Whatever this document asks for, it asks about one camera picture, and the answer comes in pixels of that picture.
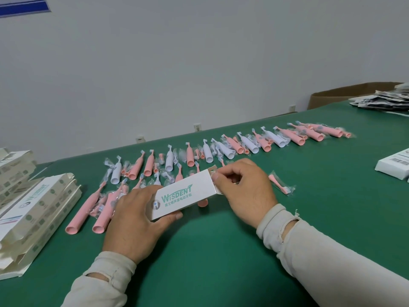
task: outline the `wisdent logo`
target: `wisdent logo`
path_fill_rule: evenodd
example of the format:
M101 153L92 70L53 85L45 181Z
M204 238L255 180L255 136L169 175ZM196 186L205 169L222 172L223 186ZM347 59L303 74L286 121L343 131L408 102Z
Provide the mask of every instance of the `wisdent logo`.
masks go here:
M172 194L168 194L168 195L162 196L163 202L165 203L165 202L167 202L167 201L174 200L174 199L176 199L176 198L178 198L178 197L180 197L180 196L190 194L191 189L192 189L192 185L193 185L193 184L189 185L188 187L186 187L186 188L184 188L184 189L181 189L181 190L178 190L178 191L174 191Z

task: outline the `brown cardboard box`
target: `brown cardboard box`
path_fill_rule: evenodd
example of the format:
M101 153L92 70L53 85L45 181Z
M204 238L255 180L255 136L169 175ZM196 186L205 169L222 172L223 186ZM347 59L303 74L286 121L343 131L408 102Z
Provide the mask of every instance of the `brown cardboard box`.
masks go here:
M365 96L375 93L376 90L386 92L395 89L399 82L369 82L358 85L340 87L311 95L307 110L319 108L333 102L344 101L353 97Z

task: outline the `person's left hand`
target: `person's left hand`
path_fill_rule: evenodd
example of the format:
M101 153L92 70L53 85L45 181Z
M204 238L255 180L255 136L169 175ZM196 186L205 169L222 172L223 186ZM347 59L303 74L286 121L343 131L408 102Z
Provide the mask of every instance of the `person's left hand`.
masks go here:
M145 214L146 204L162 186L152 185L132 190L122 196L106 231L102 251L111 251L130 258L137 264L147 258L163 232L183 214L180 211L150 222Z

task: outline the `barcode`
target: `barcode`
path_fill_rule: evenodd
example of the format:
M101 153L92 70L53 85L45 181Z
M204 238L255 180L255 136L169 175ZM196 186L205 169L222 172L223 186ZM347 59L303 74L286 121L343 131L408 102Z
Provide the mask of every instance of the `barcode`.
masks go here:
M391 160L393 160L394 162L398 162L398 163L400 163L402 165L405 165L405 166L409 165L409 162L407 162L406 160L401 160L399 158L391 158Z

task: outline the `white sleeve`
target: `white sleeve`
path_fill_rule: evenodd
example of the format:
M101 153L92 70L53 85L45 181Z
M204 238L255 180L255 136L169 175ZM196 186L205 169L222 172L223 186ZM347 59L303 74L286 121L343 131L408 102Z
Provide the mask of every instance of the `white sleeve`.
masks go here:
M282 241L291 220L298 219ZM409 281L317 231L307 222L274 206L257 228L284 269L321 306L409 306Z
M75 279L62 307L122 307L126 303L125 290L135 273L136 264L114 252L101 252L91 267ZM87 277L100 273L108 282Z

